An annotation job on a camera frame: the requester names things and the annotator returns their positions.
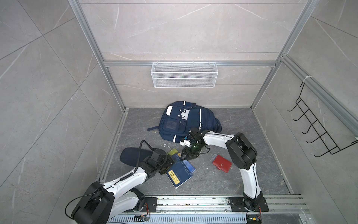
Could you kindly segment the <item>red leather wallet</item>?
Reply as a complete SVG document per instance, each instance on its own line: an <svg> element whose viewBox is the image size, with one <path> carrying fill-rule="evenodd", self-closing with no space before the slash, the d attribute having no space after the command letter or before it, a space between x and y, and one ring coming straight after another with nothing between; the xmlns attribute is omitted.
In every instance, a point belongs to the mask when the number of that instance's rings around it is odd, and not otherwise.
<svg viewBox="0 0 358 224"><path fill-rule="evenodd" d="M228 173L232 167L232 162L228 161L227 159L223 158L220 155L217 155L213 160L213 165L218 169L225 173Z"/></svg>

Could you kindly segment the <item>dark blue yellow-label book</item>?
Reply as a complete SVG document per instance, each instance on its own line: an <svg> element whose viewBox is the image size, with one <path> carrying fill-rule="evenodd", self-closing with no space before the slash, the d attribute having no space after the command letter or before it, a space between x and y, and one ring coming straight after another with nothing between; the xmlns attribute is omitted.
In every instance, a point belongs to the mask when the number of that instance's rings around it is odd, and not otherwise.
<svg viewBox="0 0 358 224"><path fill-rule="evenodd" d="M175 189L187 182L193 177L193 173L196 169L187 160L179 161L172 165L172 167L166 172L167 177L174 186Z"/></svg>

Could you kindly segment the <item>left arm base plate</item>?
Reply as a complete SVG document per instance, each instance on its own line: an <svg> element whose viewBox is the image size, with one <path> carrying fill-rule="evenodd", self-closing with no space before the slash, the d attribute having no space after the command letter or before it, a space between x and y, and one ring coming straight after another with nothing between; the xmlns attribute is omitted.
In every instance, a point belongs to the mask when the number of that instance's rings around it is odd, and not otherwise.
<svg viewBox="0 0 358 224"><path fill-rule="evenodd" d="M157 197L143 197L140 198L137 205L132 209L134 212L145 212L149 210L150 213L157 209Z"/></svg>

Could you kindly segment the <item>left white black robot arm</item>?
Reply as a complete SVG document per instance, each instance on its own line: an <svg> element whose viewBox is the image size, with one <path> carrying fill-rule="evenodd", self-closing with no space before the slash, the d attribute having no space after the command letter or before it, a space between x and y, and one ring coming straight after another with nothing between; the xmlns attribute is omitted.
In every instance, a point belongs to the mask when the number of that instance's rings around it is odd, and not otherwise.
<svg viewBox="0 0 358 224"><path fill-rule="evenodd" d="M120 161L133 166L127 174L107 183L92 183L68 216L78 224L105 224L119 213L141 210L144 194L136 189L157 173L168 171L174 160L164 150L125 148Z"/></svg>

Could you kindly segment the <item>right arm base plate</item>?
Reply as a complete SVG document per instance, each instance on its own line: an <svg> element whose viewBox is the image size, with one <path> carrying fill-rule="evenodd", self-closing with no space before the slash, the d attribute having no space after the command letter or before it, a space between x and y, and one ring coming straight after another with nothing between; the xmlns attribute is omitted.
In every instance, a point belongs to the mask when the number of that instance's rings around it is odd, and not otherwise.
<svg viewBox="0 0 358 224"><path fill-rule="evenodd" d="M228 204L231 207L232 212L268 212L269 207L264 197L251 200L245 197L229 197Z"/></svg>

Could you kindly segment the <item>navy blue backpack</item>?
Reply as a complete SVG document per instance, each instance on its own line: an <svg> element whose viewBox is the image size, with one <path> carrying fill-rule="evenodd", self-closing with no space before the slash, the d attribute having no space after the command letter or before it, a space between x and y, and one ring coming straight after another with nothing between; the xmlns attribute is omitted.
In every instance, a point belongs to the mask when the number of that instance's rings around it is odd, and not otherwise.
<svg viewBox="0 0 358 224"><path fill-rule="evenodd" d="M157 129L162 139L179 143L185 137L190 138L189 131L192 128L222 132L220 121L210 109L187 101L176 101L168 105L159 125L148 128L147 131Z"/></svg>

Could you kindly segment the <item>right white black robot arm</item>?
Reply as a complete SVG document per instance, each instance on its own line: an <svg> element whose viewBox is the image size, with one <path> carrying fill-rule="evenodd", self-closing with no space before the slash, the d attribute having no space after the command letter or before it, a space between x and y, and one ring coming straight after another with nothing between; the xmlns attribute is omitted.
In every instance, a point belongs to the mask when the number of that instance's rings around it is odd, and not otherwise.
<svg viewBox="0 0 358 224"><path fill-rule="evenodd" d="M192 128L189 131L189 136L182 138L180 145L184 146L181 160L197 158L201 149L206 145L226 149L233 164L240 169L246 209L254 211L259 207L259 203L264 197L256 173L257 151L243 133L226 135L208 130L201 132L197 128Z"/></svg>

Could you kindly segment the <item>colourful landscape cover book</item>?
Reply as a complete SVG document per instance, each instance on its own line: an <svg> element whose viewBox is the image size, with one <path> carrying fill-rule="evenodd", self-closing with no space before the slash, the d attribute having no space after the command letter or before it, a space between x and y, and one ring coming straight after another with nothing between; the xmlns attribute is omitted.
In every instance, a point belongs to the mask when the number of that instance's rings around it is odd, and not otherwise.
<svg viewBox="0 0 358 224"><path fill-rule="evenodd" d="M191 174L193 174L195 171L196 171L196 168L194 168L194 166L188 162L187 160L181 160L181 153L173 148L172 150L170 150L169 152L167 152L167 155L169 155L175 163L178 163L178 162L182 162L186 167L187 169L191 172Z"/></svg>

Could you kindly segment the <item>navy blue pencil case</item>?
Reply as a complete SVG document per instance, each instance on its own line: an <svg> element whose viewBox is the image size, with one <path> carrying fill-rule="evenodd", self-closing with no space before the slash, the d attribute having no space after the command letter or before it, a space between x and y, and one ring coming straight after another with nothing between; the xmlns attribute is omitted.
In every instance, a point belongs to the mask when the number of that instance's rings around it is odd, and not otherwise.
<svg viewBox="0 0 358 224"><path fill-rule="evenodd" d="M139 151L139 148L127 147L122 151L120 161L128 166L136 167L138 159L139 163L141 163L145 158L151 156L152 153L151 150L142 149Z"/></svg>

